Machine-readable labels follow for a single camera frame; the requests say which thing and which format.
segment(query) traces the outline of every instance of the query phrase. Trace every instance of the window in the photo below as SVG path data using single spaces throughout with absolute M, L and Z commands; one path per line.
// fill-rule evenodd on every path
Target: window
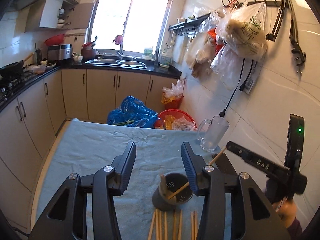
M 160 46 L 171 0 L 99 0 L 91 25 L 91 40 L 98 36 L 99 51 L 141 57 L 145 48 Z M 123 45 L 113 39 L 124 36 Z

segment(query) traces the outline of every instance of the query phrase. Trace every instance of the wall-mounted rack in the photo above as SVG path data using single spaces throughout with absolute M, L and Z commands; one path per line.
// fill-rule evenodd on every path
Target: wall-mounted rack
M 260 3 L 260 2 L 264 2 L 266 3 L 266 6 L 268 7 L 280 7 L 281 5 L 281 1 L 277 1 L 277 0 L 273 0 L 273 1 L 267 1 L 267 0 L 261 0 L 261 1 L 257 1 L 257 0 L 253 0 L 253 1 L 248 1 L 248 5 L 252 5 L 255 3 Z M 225 5 L 224 2 L 222 1 L 222 4 L 224 7 L 228 7 L 231 4 L 237 5 L 238 7 L 241 7 L 243 5 L 244 2 L 239 2 L 238 0 L 228 0 L 228 4 Z M 199 17 L 198 19 L 194 19 L 194 20 L 185 20 L 182 23 L 178 23 L 175 25 L 171 25 L 169 26 L 168 31 L 174 31 L 175 33 L 177 33 L 177 35 L 180 36 L 186 36 L 189 35 L 191 33 L 194 33 L 198 27 L 200 26 L 200 24 L 207 19 L 210 16 L 210 14 L 206 14 L 203 15 L 201 17 Z

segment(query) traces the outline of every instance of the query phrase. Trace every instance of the blue plastic bag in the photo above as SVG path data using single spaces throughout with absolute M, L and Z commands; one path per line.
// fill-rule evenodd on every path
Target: blue plastic bag
M 122 125 L 123 122 L 133 121 L 124 126 L 153 128 L 158 114 L 147 108 L 139 99 L 126 97 L 121 105 L 108 115 L 107 124 Z

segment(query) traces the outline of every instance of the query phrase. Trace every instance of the glass mug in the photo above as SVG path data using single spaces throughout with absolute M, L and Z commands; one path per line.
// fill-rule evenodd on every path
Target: glass mug
M 202 127 L 208 123 L 209 127 L 205 132 L 203 137 L 200 137 L 200 130 Z M 200 124 L 197 132 L 197 137 L 200 142 L 200 147 L 206 152 L 214 152 L 215 148 L 218 146 L 218 143 L 226 133 L 229 128 L 229 123 L 227 120 L 220 116 L 214 116 L 212 120 L 204 119 Z

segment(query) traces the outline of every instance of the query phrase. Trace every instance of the floor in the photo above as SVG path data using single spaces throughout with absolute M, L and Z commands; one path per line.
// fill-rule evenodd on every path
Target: floor
M 67 127 L 69 126 L 70 122 L 71 121 L 66 121 L 64 123 L 64 125 L 62 126 L 54 144 L 52 145 L 52 148 L 48 154 L 48 157 L 43 165 L 43 168 L 42 168 L 39 180 L 38 180 L 38 184 L 36 187 L 35 196 L 33 198 L 33 204 L 32 204 L 32 210 L 31 210 L 31 230 L 33 229 L 33 227 L 36 223 L 36 213 L 37 213 L 38 201 L 39 201 L 39 197 L 40 197 L 40 193 L 41 193 L 42 184 L 44 182 L 44 178 L 47 174 L 52 157 L 54 156 L 54 153 L 57 150 L 57 147 L 61 141 L 61 138 L 62 138 L 64 132 L 66 131 Z

